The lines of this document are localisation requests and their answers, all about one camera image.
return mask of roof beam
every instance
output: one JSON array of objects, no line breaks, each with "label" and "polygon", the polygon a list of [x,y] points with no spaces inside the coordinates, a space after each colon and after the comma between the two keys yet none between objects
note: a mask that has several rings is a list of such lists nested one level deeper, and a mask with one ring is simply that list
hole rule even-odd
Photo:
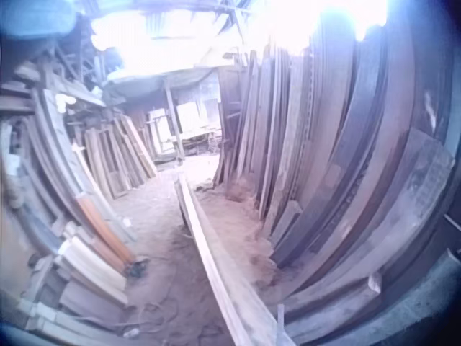
[{"label": "roof beam", "polygon": [[106,14],[119,12],[119,11],[128,11],[128,10],[138,10],[142,12],[164,12],[173,9],[190,9],[191,11],[196,12],[217,12],[217,13],[247,13],[254,14],[253,11],[249,9],[243,9],[237,6],[228,6],[222,4],[191,4],[190,2],[165,2],[165,3],[156,3],[156,4],[128,4],[110,7],[109,9],[100,9],[97,15],[93,17],[103,17]]}]

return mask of leaning wooden board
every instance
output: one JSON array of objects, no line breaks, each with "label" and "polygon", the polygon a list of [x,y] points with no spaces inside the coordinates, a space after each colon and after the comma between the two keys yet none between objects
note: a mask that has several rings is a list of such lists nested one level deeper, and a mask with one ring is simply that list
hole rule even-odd
[{"label": "leaning wooden board", "polygon": [[277,340],[277,323],[255,290],[238,272],[200,204],[193,200],[184,175],[179,177],[179,203],[188,221],[230,334],[238,346],[294,345],[285,334]]},{"label": "leaning wooden board", "polygon": [[[354,199],[341,220],[334,225],[321,250],[305,250],[303,256],[308,264],[297,276],[297,283],[293,283],[292,290],[319,280],[354,242],[375,214],[389,187],[389,177],[394,175],[400,161],[412,114],[414,66],[408,25],[405,26],[405,22],[391,24],[393,26],[387,28],[390,38],[387,62],[388,92],[372,156]],[[404,80],[399,78],[399,71],[402,70],[407,71]]]},{"label": "leaning wooden board", "polygon": [[330,147],[316,147],[320,151],[323,150],[323,154],[317,152],[315,158],[319,158],[318,164],[326,164],[325,169],[315,173],[321,174],[322,177],[315,178],[315,182],[314,180],[311,181],[313,185],[311,192],[309,192],[308,204],[304,205],[304,212],[286,233],[271,256],[279,266],[289,264],[315,241],[322,229],[322,224],[341,204],[341,201],[346,197],[345,192],[351,188],[359,175],[382,114],[382,95],[385,84],[384,43],[383,34],[379,31],[374,32],[372,37],[363,42],[357,72],[357,87],[352,95],[344,128],[329,163],[324,162],[324,159],[325,156],[329,156]]}]

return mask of sawdust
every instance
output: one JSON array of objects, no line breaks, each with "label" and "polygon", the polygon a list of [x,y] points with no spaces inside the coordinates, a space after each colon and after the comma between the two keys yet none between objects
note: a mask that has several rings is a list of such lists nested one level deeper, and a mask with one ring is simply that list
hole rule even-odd
[{"label": "sawdust", "polygon": [[268,260],[270,243],[257,236],[261,223],[249,194],[239,193],[236,202],[224,197],[222,187],[209,190],[218,160],[218,155],[205,154],[187,157],[181,167],[163,164],[158,177],[112,202],[138,236],[130,247],[149,259],[144,276],[129,280],[127,294],[133,305],[128,321],[151,321],[141,324],[139,336],[151,345],[233,345],[183,224],[174,189],[178,171],[198,187],[202,207],[243,275],[260,292],[270,291],[276,268]]}]

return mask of wooden plank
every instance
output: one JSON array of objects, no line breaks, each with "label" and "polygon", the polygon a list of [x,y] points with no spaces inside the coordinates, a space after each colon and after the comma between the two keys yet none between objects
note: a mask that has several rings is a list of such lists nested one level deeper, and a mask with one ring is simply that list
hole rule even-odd
[{"label": "wooden plank", "polygon": [[59,254],[96,287],[113,297],[123,306],[126,306],[128,298],[122,292],[125,289],[126,279],[108,264],[98,259],[88,248],[82,251],[82,246],[84,247],[83,243],[74,237],[72,240],[66,240],[63,243],[63,246],[59,249]]},{"label": "wooden plank", "polygon": [[111,168],[113,169],[113,163],[111,162],[110,152],[107,148],[107,137],[105,135],[105,131],[96,134],[96,142],[97,142],[97,149],[98,152],[101,153],[100,159],[102,164],[102,174],[104,175],[104,179],[109,186],[110,193],[113,198],[118,198],[122,193],[120,193],[120,186],[117,186],[117,182],[114,180],[114,177],[111,175]]},{"label": "wooden plank", "polygon": [[174,135],[176,136],[176,144],[178,150],[178,157],[184,159],[186,156],[184,154],[184,147],[182,146],[181,134],[179,133],[179,126],[178,121],[176,118],[176,110],[174,108],[173,97],[171,96],[171,90],[168,83],[165,83],[165,93],[166,93],[166,100],[168,102],[168,107],[170,109],[170,118],[171,123],[173,124],[173,131]]},{"label": "wooden plank", "polygon": [[127,340],[117,335],[78,321],[73,316],[56,311],[41,303],[21,300],[22,311],[31,317],[29,330],[42,332],[65,345],[75,346],[147,346],[148,342]]},{"label": "wooden plank", "polygon": [[14,84],[12,81],[0,85],[0,89],[3,91],[2,94],[8,92],[10,94],[19,94],[26,97],[30,96],[30,89],[26,89],[23,86],[20,87]]},{"label": "wooden plank", "polygon": [[136,154],[138,155],[141,164],[143,164],[143,167],[146,170],[148,176],[150,178],[155,177],[158,174],[157,168],[155,164],[152,162],[152,159],[149,156],[149,153],[147,152],[147,149],[144,146],[144,143],[141,141],[141,138],[139,137],[139,134],[136,131],[135,126],[133,125],[133,122],[131,121],[131,118],[122,115],[120,119],[125,127],[125,130],[127,131],[128,136],[133,142]]},{"label": "wooden plank", "polygon": [[71,202],[70,196],[63,186],[61,179],[63,178],[62,175],[58,175],[55,173],[54,167],[50,163],[49,152],[45,152],[45,148],[42,146],[42,140],[40,139],[40,135],[37,132],[38,125],[34,120],[24,120],[24,124],[27,128],[27,134],[31,141],[32,150],[35,152],[38,161],[40,162],[40,166],[44,171],[48,181],[50,182],[51,186],[55,190],[57,196],[61,200],[62,204],[66,207],[68,212],[80,223],[84,223],[84,215],[83,213]]},{"label": "wooden plank", "polygon": [[[18,67],[15,74],[20,78],[30,81],[40,81],[40,72],[38,71],[37,66],[29,61]],[[53,74],[53,82],[59,92],[99,107],[106,107],[106,104],[101,101],[100,98],[93,95],[82,83],[78,81],[68,81]]]},{"label": "wooden plank", "polygon": [[[384,199],[380,206],[384,211],[375,214],[381,221],[370,222],[372,228],[367,232],[368,237],[327,276],[290,296],[285,301],[287,313],[303,311],[306,306],[331,296],[389,263],[420,233],[447,183],[452,165],[453,158],[448,152],[427,136],[411,174],[396,173],[397,188],[390,188],[387,200]],[[399,188],[400,181],[405,178],[403,188]]]},{"label": "wooden plank", "polygon": [[261,198],[261,190],[264,183],[264,169],[267,162],[267,146],[269,145],[269,131],[267,129],[270,127],[272,119],[271,101],[273,86],[272,57],[269,52],[269,47],[266,47],[261,67],[259,104],[256,114],[254,147],[250,167],[250,171],[254,173],[257,200]]},{"label": "wooden plank", "polygon": [[[349,38],[348,32],[346,33],[347,44],[342,47],[345,52],[341,53],[352,59],[353,43],[348,41]],[[341,202],[347,196],[346,192],[354,185],[359,176],[382,115],[382,110],[380,109],[382,102],[380,100],[382,99],[385,85],[385,74],[382,67],[385,62],[383,43],[382,35],[377,32],[376,35],[367,40],[366,45],[361,46],[360,54],[365,58],[361,59],[359,64],[357,86],[352,95],[346,122],[339,136],[337,147],[333,150],[331,146],[336,140],[336,131],[331,132],[332,129],[329,128],[329,123],[323,124],[326,131],[325,136],[317,133],[319,136],[317,144],[319,146],[314,144],[313,150],[317,150],[317,152],[313,154],[313,164],[318,164],[319,166],[325,164],[325,167],[324,169],[312,167],[313,170],[310,171],[314,175],[319,174],[319,176],[318,178],[312,178],[312,181],[308,178],[308,184],[310,181],[315,184],[315,187],[314,185],[311,186],[312,191],[308,193],[309,200],[307,205],[304,205],[305,210],[271,256],[277,265],[290,264],[301,255],[307,246],[316,241],[322,229],[321,227],[329,221],[337,206],[341,205]],[[342,92],[345,92],[345,85],[342,86]],[[344,97],[344,95],[336,96],[339,99]],[[340,107],[338,105],[325,106],[326,108],[321,109],[318,116],[326,121],[328,116],[323,114],[323,111],[328,110],[329,112],[331,111],[329,116],[336,116],[335,119],[339,121],[343,106],[342,103]],[[325,231],[321,232],[321,234],[324,237],[328,236]]]},{"label": "wooden plank", "polygon": [[323,36],[321,49],[324,49],[323,60],[326,65],[322,78],[325,81],[323,85],[328,88],[316,89],[320,91],[316,97],[319,102],[318,109],[314,113],[318,123],[313,131],[310,151],[312,155],[309,158],[308,170],[303,172],[307,179],[297,197],[303,209],[307,207],[326,172],[339,134],[341,119],[347,111],[354,56],[354,30],[346,15],[325,14],[321,17],[320,23]]},{"label": "wooden plank", "polygon": [[381,285],[376,285],[374,276],[352,288],[341,297],[328,302],[317,311],[300,316],[285,327],[298,345],[319,339],[337,330],[353,319],[373,299],[381,294]]},{"label": "wooden plank", "polygon": [[126,167],[125,160],[123,159],[122,152],[118,146],[118,142],[115,139],[114,130],[112,125],[109,126],[109,145],[112,147],[115,157],[115,163],[117,165],[118,172],[120,173],[120,180],[125,190],[131,190],[130,178],[128,168]]},{"label": "wooden plank", "polygon": [[269,143],[267,146],[267,160],[264,174],[261,175],[263,179],[261,200],[259,201],[259,220],[264,219],[267,212],[267,203],[271,195],[272,177],[274,164],[277,160],[277,142],[278,142],[278,129],[280,126],[280,97],[281,97],[281,51],[279,48],[275,50],[275,67],[274,67],[274,86],[272,95],[272,119],[269,127]]},{"label": "wooden plank", "polygon": [[98,182],[99,190],[106,198],[111,200],[112,194],[110,193],[109,183],[107,182],[104,167],[102,166],[102,157],[99,151],[99,140],[94,128],[89,128],[85,131],[85,142],[91,171]]},{"label": "wooden plank", "polygon": [[283,211],[279,222],[275,226],[274,233],[270,237],[270,241],[273,247],[276,247],[282,238],[287,233],[288,229],[297,220],[298,216],[303,212],[300,204],[296,200],[290,200],[287,203],[287,207]]},{"label": "wooden plank", "polygon": [[131,143],[130,138],[124,134],[120,121],[117,118],[114,119],[114,124],[115,128],[117,129],[117,133],[123,139],[123,143],[125,144],[125,148],[127,149],[127,155],[125,156],[125,159],[128,158],[128,160],[130,160],[130,162],[132,163],[133,171],[137,175],[138,181],[141,185],[148,179],[146,172],[144,172],[144,168],[142,167],[138,155],[136,154],[135,149],[133,148],[133,144]]},{"label": "wooden plank", "polygon": [[80,194],[76,196],[76,202],[80,205],[80,208],[88,216],[91,223],[94,225],[97,233],[106,241],[109,247],[123,260],[123,262],[132,263],[135,260],[134,255],[131,251],[118,239],[110,230],[107,222],[101,217],[101,215],[95,210],[94,204],[91,199]]},{"label": "wooden plank", "polygon": [[[391,183],[390,177],[395,174],[406,144],[413,109],[411,86],[414,84],[414,65],[409,34],[405,26],[388,30],[392,38],[388,43],[388,92],[375,147],[354,199],[341,220],[333,225],[331,235],[321,251],[305,251],[303,256],[308,258],[308,265],[298,277],[303,285],[309,285],[323,276],[357,240],[384,198]],[[408,72],[404,81],[399,74],[402,70]],[[412,155],[422,142],[418,133],[410,135],[405,161],[411,162]]]},{"label": "wooden plank", "polygon": [[122,309],[71,280],[63,291],[59,303],[73,313],[93,318],[102,327],[115,330],[122,317]]},{"label": "wooden plank", "polygon": [[243,125],[242,139],[240,150],[238,151],[237,159],[237,179],[240,178],[244,172],[244,168],[249,166],[251,158],[249,152],[252,151],[253,137],[254,137],[254,118],[256,117],[256,107],[258,105],[258,90],[259,90],[259,66],[255,62],[250,75],[251,83],[248,90],[248,101],[246,105],[245,123]]},{"label": "wooden plank", "polygon": [[0,112],[33,113],[34,107],[30,99],[0,95]]},{"label": "wooden plank", "polygon": [[[179,176],[179,201],[210,280],[213,293],[236,345],[276,345],[277,323],[254,289],[238,272],[206,215]],[[286,335],[278,345],[294,345]]]}]

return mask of wooden post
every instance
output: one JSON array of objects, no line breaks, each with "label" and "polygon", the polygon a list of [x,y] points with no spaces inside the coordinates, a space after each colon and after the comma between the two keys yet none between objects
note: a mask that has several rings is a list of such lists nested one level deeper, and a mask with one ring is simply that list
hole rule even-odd
[{"label": "wooden post", "polygon": [[184,148],[182,147],[181,135],[179,134],[179,126],[178,126],[178,121],[176,119],[176,112],[174,110],[173,97],[171,97],[170,86],[168,85],[167,82],[165,82],[165,93],[166,93],[166,98],[168,100],[168,107],[170,109],[170,116],[171,116],[171,122],[173,123],[174,135],[176,136],[178,156],[181,159],[184,159],[185,158]]}]

